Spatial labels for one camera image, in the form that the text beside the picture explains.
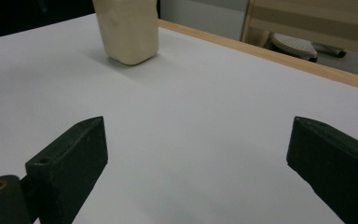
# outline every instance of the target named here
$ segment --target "wooden table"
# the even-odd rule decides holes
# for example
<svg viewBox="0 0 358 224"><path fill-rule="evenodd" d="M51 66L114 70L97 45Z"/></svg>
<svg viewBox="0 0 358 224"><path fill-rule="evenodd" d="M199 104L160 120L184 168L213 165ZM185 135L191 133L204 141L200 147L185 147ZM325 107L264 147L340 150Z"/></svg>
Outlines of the wooden table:
<svg viewBox="0 0 358 224"><path fill-rule="evenodd" d="M102 115L109 163L75 223L342 223L285 156L294 116L358 139L358 76L160 26L134 67L95 15L0 37L0 175Z"/></svg>

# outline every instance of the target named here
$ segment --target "wooden table edge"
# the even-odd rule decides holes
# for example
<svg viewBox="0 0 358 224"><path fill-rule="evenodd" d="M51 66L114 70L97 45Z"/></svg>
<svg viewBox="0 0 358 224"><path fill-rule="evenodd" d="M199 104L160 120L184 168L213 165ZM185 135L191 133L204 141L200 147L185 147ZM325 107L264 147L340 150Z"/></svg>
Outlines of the wooden table edge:
<svg viewBox="0 0 358 224"><path fill-rule="evenodd" d="M345 72L336 68L328 67L318 63L311 63L302 59L287 56L268 49L262 49L253 45L249 45L237 40L222 37L220 35L213 35L197 29L172 23L169 21L159 20L158 25L161 28L175 31L184 35L190 35L202 40L215 43L230 49L235 49L244 53L252 54L254 56L275 62L283 65L293 67L295 69L311 73L319 77L325 77L337 82L341 82L358 88L358 75Z"/></svg>

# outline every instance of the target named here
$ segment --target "beige object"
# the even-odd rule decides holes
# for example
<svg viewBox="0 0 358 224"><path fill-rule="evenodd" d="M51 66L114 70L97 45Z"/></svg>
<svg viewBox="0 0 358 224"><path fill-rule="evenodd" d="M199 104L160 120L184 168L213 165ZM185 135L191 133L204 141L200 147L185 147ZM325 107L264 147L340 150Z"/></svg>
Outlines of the beige object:
<svg viewBox="0 0 358 224"><path fill-rule="evenodd" d="M250 27L358 51L358 0L250 0Z"/></svg>
<svg viewBox="0 0 358 224"><path fill-rule="evenodd" d="M106 54L128 65L158 52L157 0L92 0Z"/></svg>
<svg viewBox="0 0 358 224"><path fill-rule="evenodd" d="M309 40L291 37L289 35L273 34L271 38L272 43L286 52L310 58L311 62L316 63L318 52L312 46Z"/></svg>

